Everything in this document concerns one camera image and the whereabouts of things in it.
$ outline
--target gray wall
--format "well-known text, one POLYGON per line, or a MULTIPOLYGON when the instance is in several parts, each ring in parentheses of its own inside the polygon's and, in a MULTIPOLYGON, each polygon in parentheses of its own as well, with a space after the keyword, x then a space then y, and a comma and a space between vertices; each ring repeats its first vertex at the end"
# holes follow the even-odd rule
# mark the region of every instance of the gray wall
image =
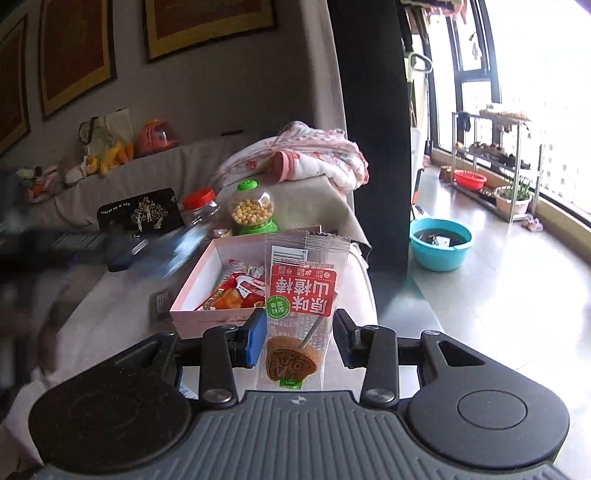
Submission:
POLYGON ((230 38, 151 64, 145 60, 141 4, 113 0, 117 79, 46 121, 38 85, 41 0, 25 1, 8 15, 0 25, 0 38, 29 12, 26 76, 31 132, 0 157, 0 166, 54 164, 76 148, 81 122, 126 107, 131 108, 135 132, 145 120, 157 117, 167 120, 183 143, 237 129, 274 134, 295 119, 314 123, 308 33, 300 1, 275 1, 276 31, 230 38))

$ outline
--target gray ribbed platform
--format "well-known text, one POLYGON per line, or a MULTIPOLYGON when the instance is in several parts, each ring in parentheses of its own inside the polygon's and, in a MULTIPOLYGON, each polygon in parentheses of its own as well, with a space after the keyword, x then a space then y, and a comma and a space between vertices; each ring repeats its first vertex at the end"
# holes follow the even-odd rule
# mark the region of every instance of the gray ribbed platform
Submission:
MULTIPOLYGON (((202 415, 178 448, 118 480, 399 479, 565 480, 550 465, 486 474, 425 453, 398 417, 367 410, 348 392, 248 392, 240 405, 202 415)), ((82 480, 48 466, 36 480, 82 480)))

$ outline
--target metal shelf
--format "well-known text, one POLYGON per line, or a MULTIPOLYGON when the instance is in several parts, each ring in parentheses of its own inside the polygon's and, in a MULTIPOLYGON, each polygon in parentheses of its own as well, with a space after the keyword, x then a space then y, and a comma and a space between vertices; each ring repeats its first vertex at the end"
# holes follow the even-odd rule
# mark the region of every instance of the metal shelf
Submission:
POLYGON ((471 118, 482 118, 483 120, 490 120, 491 122, 501 122, 503 120, 506 120, 506 121, 513 122, 515 125, 517 125, 517 124, 526 125, 527 123, 530 122, 530 120, 519 120, 518 118, 514 118, 512 116, 495 115, 494 117, 491 117, 491 116, 477 115, 475 113, 470 113, 470 112, 462 112, 462 113, 465 113, 467 116, 469 116, 471 118))
MULTIPOLYGON (((468 113, 468 115, 474 119, 473 132, 474 132, 474 140, 475 141, 478 139, 478 120, 485 119, 485 120, 495 121, 494 119, 489 118, 487 116, 473 115, 471 113, 468 113)), ((540 155, 538 157, 538 170, 536 170, 536 171, 523 170, 521 168, 521 140, 523 138, 522 137, 522 127, 527 127, 527 126, 526 126, 525 121, 515 120, 514 123, 515 123, 515 125, 517 125, 517 149, 515 151, 515 167, 508 167, 507 165, 504 165, 496 160, 492 160, 488 157, 485 157, 482 154, 471 153, 470 151, 468 151, 465 148, 456 148, 455 147, 458 116, 459 116, 458 112, 452 113, 452 177, 450 179, 450 183, 451 183, 452 187, 460 190, 462 193, 468 195, 470 198, 477 201, 478 203, 480 203, 481 205, 483 205, 484 207, 489 209, 491 212, 495 212, 501 218, 504 218, 506 221, 509 222, 509 224, 512 224, 514 220, 520 220, 522 218, 525 218, 525 214, 523 214, 523 215, 515 214, 514 215, 515 204, 517 202, 517 191, 518 191, 518 186, 519 186, 519 180, 522 177, 528 177, 528 178, 531 177, 530 175, 528 175, 525 172, 535 173, 535 179, 536 179, 535 193, 534 193, 533 204, 532 204, 532 208, 531 208, 532 214, 535 215, 535 211, 538 206, 538 199, 540 197, 540 187, 541 187, 541 178, 542 178, 541 172, 544 171, 544 144, 541 144, 540 149, 539 149, 540 155), (466 160, 468 163, 472 163, 472 170, 474 172, 476 172, 476 168, 478 166, 477 158, 480 158, 484 161, 487 161, 491 165, 497 166, 498 168, 502 168, 502 169, 504 169, 508 172, 511 172, 513 174, 513 179, 511 181, 511 185, 510 185, 512 188, 512 191, 513 191, 513 198, 511 199, 511 213, 510 214, 507 215, 504 212, 501 212, 496 207, 496 205, 493 205, 493 204, 481 199, 477 193, 470 192, 469 190, 461 188, 455 183, 456 159, 458 157, 458 154, 461 154, 460 158, 462 158, 463 160, 466 160), (466 155, 472 155, 472 160, 467 158, 466 155)))
MULTIPOLYGON (((482 206, 486 207, 491 212, 496 213, 503 220, 505 220, 507 222, 509 221, 509 216, 505 212, 499 210, 496 207, 496 205, 493 205, 491 202, 487 202, 483 198, 480 198, 480 195, 478 195, 476 192, 471 192, 470 190, 466 190, 465 188, 460 187, 456 182, 452 183, 452 187, 455 188, 456 190, 460 190, 460 192, 469 196, 472 200, 475 200, 476 202, 480 203, 482 206)), ((520 220, 523 220, 525 218, 525 216, 526 216, 525 213, 516 213, 513 216, 513 220, 520 221, 520 220)))
MULTIPOLYGON (((480 154, 480 153, 474 153, 474 152, 471 152, 471 151, 469 151, 469 150, 467 150, 465 148, 452 147, 452 149, 455 150, 456 152, 461 153, 461 154, 464 154, 464 155, 472 155, 472 157, 474 157, 474 158, 480 158, 481 160, 484 160, 484 161, 490 163, 491 165, 494 165, 495 167, 499 167, 499 168, 502 168, 504 170, 508 170, 511 173, 515 174, 515 170, 516 170, 515 167, 508 167, 504 163, 501 163, 499 161, 493 160, 492 158, 488 157, 487 155, 480 154)), ((466 158, 466 157, 464 157, 464 160, 467 160, 467 161, 470 161, 470 162, 474 163, 474 160, 470 160, 469 158, 466 158)), ((540 171, 539 170, 524 170, 523 168, 521 168, 519 170, 519 173, 521 175, 528 176, 528 177, 530 175, 532 177, 533 176, 540 175, 540 171)))

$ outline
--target red lid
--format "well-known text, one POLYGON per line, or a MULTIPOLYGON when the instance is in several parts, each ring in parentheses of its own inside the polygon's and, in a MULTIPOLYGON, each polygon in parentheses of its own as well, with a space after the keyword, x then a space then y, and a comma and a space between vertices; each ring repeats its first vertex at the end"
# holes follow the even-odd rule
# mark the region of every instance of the red lid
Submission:
POLYGON ((213 189, 201 189, 187 195, 181 203, 186 210, 197 210, 215 199, 216 194, 213 189))

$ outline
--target potted plant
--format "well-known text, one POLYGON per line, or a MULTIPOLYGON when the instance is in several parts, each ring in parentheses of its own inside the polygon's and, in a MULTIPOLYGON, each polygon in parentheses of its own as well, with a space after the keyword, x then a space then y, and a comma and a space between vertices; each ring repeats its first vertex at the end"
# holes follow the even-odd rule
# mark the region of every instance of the potted plant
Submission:
MULTIPOLYGON (((517 185, 517 201, 514 213, 525 213, 531 201, 531 179, 521 178, 517 185)), ((511 213, 511 201, 513 200, 513 185, 498 187, 495 190, 496 207, 507 215, 511 213)))

